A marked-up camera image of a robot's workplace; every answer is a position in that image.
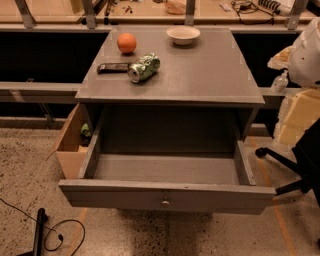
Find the black panel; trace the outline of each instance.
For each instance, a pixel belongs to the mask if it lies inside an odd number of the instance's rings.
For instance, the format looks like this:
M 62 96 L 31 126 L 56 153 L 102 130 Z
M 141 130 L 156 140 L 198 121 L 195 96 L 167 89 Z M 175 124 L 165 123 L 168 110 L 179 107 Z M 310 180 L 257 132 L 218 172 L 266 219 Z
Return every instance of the black panel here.
M 107 33 L 0 33 L 0 81 L 81 83 Z
M 270 58 L 293 44 L 299 34 L 234 34 L 239 48 L 259 87 L 270 87 L 282 70 L 267 67 Z M 289 82 L 288 87 L 299 87 Z

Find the chair leg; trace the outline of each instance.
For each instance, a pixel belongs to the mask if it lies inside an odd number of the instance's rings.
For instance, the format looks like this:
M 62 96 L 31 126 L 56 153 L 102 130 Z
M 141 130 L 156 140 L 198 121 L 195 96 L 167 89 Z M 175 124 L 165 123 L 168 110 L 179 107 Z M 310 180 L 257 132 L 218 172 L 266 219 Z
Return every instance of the chair leg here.
M 273 158 L 275 158 L 276 160 L 278 160 L 280 163 L 284 164 L 288 168 L 290 168 L 295 173 L 297 173 L 298 168 L 295 162 L 285 158 L 284 156 L 278 154 L 277 152 L 271 150 L 270 148 L 258 148 L 256 150 L 256 156 L 259 158 L 262 158 L 267 154 L 272 156 Z
M 307 193 L 311 188 L 305 184 L 303 180 L 298 180 L 286 186 L 280 187 L 276 189 L 276 196 L 286 194 L 295 190 L 301 189 L 303 193 Z

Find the floor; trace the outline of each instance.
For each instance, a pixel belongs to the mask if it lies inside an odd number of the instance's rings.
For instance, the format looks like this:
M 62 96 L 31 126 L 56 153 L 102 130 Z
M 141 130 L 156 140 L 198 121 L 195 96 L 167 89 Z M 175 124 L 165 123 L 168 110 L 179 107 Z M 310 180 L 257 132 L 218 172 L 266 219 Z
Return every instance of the floor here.
M 0 198 L 34 218 L 45 208 L 47 227 L 81 221 L 85 239 L 75 255 L 320 255 L 320 209 L 312 192 L 278 197 L 258 216 L 71 207 L 58 187 L 63 173 L 57 157 L 47 159 L 62 123 L 46 129 L 42 119 L 0 120 Z M 254 151 L 260 146 L 293 157 L 268 136 L 249 136 L 245 147 L 258 185 L 277 187 L 298 178 L 269 157 L 257 159 Z M 35 223 L 1 201 L 0 216 L 0 255 L 32 250 Z M 81 226 L 67 222 L 56 230 L 63 245 L 43 255 L 72 255 L 83 236 Z M 57 237 L 55 232 L 48 237 L 49 249 L 59 245 Z

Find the black chair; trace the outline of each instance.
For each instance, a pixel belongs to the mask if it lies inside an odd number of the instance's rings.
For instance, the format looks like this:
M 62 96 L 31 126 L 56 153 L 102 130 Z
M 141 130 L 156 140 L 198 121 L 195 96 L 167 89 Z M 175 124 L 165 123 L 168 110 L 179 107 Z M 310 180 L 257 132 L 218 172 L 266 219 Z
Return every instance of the black chair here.
M 303 193 L 313 190 L 320 206 L 320 118 L 308 129 L 292 148 L 297 163 L 279 155 L 269 148 L 259 148 L 259 158 L 270 155 L 297 173 L 301 180 L 276 189 L 277 196 L 301 189 Z

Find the green can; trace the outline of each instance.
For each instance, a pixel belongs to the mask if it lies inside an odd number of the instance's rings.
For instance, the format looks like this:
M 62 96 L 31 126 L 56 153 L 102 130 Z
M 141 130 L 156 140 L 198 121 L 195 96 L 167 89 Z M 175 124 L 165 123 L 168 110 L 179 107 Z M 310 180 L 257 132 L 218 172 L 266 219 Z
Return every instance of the green can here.
M 147 53 L 129 66 L 128 76 L 132 82 L 138 83 L 151 77 L 159 67 L 159 57 L 154 53 Z

